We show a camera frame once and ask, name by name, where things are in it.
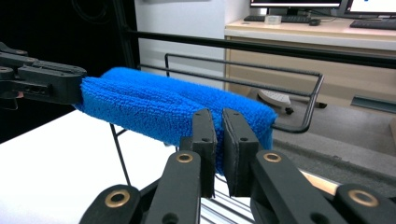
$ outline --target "blue microfiber cloth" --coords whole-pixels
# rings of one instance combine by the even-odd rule
[[[124,67],[83,78],[81,91],[82,103],[76,109],[174,146],[180,137],[192,136],[193,113],[208,108],[219,141],[216,171],[221,175],[223,108],[239,111],[262,146],[272,148],[274,110],[234,93]]]

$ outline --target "computer monitor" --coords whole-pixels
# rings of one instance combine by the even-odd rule
[[[342,0],[250,0],[250,8],[285,8],[287,15],[297,15],[300,10],[339,8]]]
[[[396,4],[395,0],[349,0],[346,14],[394,16]]]

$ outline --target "monitor screen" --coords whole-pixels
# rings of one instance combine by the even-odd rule
[[[346,14],[396,15],[395,0],[349,0]]]
[[[342,0],[250,0],[250,7],[339,8]]]

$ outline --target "black clamp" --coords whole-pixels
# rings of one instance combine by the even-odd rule
[[[0,99],[26,99],[72,105],[81,101],[87,72],[76,66],[39,61],[0,42]]]
[[[142,190],[103,191],[80,223],[199,223],[201,197],[214,195],[216,135],[210,112],[193,115],[193,136],[181,139],[163,176]],[[242,114],[223,111],[224,174],[230,196],[250,197],[256,223],[394,223],[396,204],[364,186],[334,196],[314,188],[282,153],[262,150]]]

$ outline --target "brass screw insert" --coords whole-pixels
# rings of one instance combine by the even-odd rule
[[[105,199],[105,204],[110,208],[117,208],[125,205],[131,195],[126,189],[117,189],[109,193]]]
[[[184,153],[177,156],[177,160],[180,162],[190,162],[192,161],[192,155]]]
[[[377,207],[379,205],[378,199],[366,191],[352,189],[347,194],[353,201],[355,201],[355,203],[359,203],[367,207]]]
[[[265,153],[264,154],[264,159],[266,161],[270,161],[270,162],[280,162],[282,160],[282,158],[279,155],[277,155],[277,154],[275,154],[273,152]]]

